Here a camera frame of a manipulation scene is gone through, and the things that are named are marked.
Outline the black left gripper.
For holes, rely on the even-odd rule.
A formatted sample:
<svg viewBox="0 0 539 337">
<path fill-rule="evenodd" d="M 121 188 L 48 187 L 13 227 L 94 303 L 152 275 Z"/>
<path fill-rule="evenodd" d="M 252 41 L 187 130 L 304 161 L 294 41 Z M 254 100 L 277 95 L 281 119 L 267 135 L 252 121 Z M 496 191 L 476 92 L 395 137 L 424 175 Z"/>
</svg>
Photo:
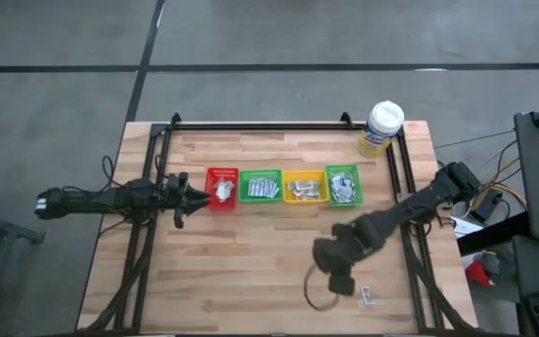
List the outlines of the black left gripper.
<svg viewBox="0 0 539 337">
<path fill-rule="evenodd" d="M 196 190 L 191 185 L 186 185 L 187 179 L 188 174 L 185 172 L 170 173 L 164 185 L 164 209 L 174 211 L 173 221 L 177 229 L 183 229 L 183 218 L 186 215 L 191 215 L 210 204 L 211 195 L 205 191 Z"/>
</svg>

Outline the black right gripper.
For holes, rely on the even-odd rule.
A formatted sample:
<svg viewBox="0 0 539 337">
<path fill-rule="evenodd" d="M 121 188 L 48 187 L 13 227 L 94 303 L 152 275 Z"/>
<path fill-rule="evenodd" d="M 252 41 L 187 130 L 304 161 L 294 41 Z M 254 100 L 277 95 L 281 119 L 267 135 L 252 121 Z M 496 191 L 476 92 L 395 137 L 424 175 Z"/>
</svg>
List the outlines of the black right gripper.
<svg viewBox="0 0 539 337">
<path fill-rule="evenodd" d="M 332 238 L 313 240 L 312 255 L 317 268 L 328 275 L 328 290 L 342 296 L 355 293 L 353 266 L 381 250 L 386 233 L 372 222 L 332 226 Z"/>
</svg>

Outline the red plastic basket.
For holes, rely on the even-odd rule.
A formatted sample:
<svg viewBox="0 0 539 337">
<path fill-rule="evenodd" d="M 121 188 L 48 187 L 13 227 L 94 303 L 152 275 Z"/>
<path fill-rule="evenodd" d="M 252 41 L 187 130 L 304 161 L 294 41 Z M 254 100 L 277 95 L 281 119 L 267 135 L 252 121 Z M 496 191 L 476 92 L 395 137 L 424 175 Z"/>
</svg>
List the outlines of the red plastic basket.
<svg viewBox="0 0 539 337">
<path fill-rule="evenodd" d="M 238 178 L 239 170 L 237 168 L 208 168 L 205 192 L 209 193 L 211 197 L 207 209 L 211 211 L 233 211 L 238 199 Z M 226 181 L 231 181 L 235 184 L 235 187 L 230 192 L 226 191 L 228 195 L 232 196 L 227 202 L 221 202 L 217 196 L 217 190 L 213 188 L 218 181 L 223 181 L 223 185 L 225 185 Z"/>
</svg>

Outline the green plastic basket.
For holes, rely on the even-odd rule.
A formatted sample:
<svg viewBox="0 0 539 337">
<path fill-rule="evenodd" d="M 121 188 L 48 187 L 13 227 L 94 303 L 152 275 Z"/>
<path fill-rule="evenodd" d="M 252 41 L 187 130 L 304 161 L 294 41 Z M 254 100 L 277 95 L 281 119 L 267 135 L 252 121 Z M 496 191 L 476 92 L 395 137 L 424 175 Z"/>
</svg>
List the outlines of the green plastic basket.
<svg viewBox="0 0 539 337">
<path fill-rule="evenodd" d="M 280 184 L 280 192 L 275 198 L 248 197 L 248 182 L 257 179 L 270 179 Z M 244 203 L 278 202 L 284 194 L 283 174 L 279 169 L 243 170 L 239 176 L 239 201 Z"/>
<path fill-rule="evenodd" d="M 352 188 L 356 192 L 356 201 L 350 202 L 350 203 L 337 203 L 334 201 L 334 199 L 331 196 L 330 188 L 331 181 L 330 178 L 334 174 L 343 173 L 344 175 L 350 175 L 354 181 L 355 186 Z M 327 174 L 327 185 L 328 185 L 328 202 L 331 207 L 357 207 L 361 206 L 364 202 L 363 199 L 363 193 L 361 189 L 361 183 L 359 179 L 358 174 L 358 168 L 357 165 L 328 165 L 326 166 L 326 174 Z"/>
</svg>

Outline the yellow plastic basket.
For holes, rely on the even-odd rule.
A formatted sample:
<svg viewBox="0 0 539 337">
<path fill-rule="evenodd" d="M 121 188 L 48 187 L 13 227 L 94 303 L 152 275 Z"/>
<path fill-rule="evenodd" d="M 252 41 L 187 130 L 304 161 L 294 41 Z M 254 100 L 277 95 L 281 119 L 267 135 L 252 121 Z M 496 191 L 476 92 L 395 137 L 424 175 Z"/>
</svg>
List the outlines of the yellow plastic basket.
<svg viewBox="0 0 539 337">
<path fill-rule="evenodd" d="M 322 192 L 320 193 L 321 198 L 315 199 L 315 200 L 296 199 L 295 196 L 293 195 L 293 191 L 290 191 L 287 186 L 288 183 L 296 182 L 296 181 L 321 182 L 323 185 Z M 323 170 L 285 171 L 283 173 L 283 186 L 284 186 L 284 202 L 286 203 L 303 204 L 303 203 L 328 202 L 327 176 Z M 313 191 L 313 189 L 298 190 L 298 191 L 301 191 L 305 194 L 308 191 Z"/>
</svg>

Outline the white paper sheet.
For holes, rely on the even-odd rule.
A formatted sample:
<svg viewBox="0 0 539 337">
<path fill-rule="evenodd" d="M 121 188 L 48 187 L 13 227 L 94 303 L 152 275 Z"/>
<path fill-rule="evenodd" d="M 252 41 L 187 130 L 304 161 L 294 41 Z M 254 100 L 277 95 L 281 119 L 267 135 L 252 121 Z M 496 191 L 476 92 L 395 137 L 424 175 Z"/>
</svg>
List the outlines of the white paper sheet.
<svg viewBox="0 0 539 337">
<path fill-rule="evenodd" d="M 453 223 L 454 234 L 457 239 L 483 229 L 482 226 L 469 222 L 466 219 L 452 217 L 451 220 Z"/>
</svg>

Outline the Lysol wipes canister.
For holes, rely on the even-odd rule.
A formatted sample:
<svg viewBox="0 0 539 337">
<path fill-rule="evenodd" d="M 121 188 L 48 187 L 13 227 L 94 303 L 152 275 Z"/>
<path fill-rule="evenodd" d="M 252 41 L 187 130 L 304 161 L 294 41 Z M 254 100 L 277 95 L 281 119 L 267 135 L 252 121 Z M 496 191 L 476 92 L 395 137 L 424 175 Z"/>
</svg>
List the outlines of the Lysol wipes canister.
<svg viewBox="0 0 539 337">
<path fill-rule="evenodd" d="M 396 103 L 385 100 L 371 110 L 362 134 L 357 141 L 357 149 L 364 156 L 381 155 L 404 123 L 404 111 Z"/>
</svg>

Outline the red cloth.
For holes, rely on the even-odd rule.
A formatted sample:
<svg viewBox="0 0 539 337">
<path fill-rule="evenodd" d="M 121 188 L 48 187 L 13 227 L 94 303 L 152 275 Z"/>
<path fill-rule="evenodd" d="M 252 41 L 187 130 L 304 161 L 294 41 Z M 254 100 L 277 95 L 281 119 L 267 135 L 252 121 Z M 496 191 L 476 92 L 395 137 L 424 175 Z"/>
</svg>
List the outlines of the red cloth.
<svg viewBox="0 0 539 337">
<path fill-rule="evenodd" d="M 465 268 L 465 275 L 470 281 L 480 286 L 484 286 L 484 287 L 492 286 L 492 283 L 490 282 L 490 279 L 488 278 L 488 275 L 486 274 L 483 264 L 478 260 L 471 262 Z"/>
</svg>

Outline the black power adapter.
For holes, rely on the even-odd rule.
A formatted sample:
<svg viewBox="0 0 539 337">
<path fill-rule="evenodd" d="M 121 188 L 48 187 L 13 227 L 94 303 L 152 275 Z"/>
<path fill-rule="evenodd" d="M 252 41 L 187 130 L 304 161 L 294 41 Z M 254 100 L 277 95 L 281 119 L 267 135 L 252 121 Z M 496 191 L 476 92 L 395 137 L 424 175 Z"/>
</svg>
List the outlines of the black power adapter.
<svg viewBox="0 0 539 337">
<path fill-rule="evenodd" d="M 503 199 L 499 190 L 489 189 L 487 193 L 470 210 L 470 216 L 479 221 L 486 222 Z"/>
</svg>

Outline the black diagonal beam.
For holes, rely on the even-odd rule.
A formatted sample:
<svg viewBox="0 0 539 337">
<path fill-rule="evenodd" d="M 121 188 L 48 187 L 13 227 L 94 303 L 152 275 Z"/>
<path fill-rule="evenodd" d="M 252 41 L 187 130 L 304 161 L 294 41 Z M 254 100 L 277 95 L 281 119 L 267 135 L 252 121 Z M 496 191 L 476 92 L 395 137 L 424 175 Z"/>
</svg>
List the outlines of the black diagonal beam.
<svg viewBox="0 0 539 337">
<path fill-rule="evenodd" d="M 517 235 L 527 237 L 532 235 L 527 212 L 516 214 L 497 224 L 482 227 L 460 237 L 457 239 L 459 253 L 461 256 L 477 253 L 489 247 L 510 242 Z"/>
</svg>

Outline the grey cloth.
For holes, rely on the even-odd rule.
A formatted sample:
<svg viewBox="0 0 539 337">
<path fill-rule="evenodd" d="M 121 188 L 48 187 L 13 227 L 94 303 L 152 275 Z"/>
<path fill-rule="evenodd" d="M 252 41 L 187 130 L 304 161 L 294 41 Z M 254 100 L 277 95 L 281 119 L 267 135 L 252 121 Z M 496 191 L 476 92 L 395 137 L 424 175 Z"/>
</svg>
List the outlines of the grey cloth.
<svg viewBox="0 0 539 337">
<path fill-rule="evenodd" d="M 514 256 L 506 249 L 483 251 L 479 260 L 491 279 L 510 277 L 516 273 Z"/>
</svg>

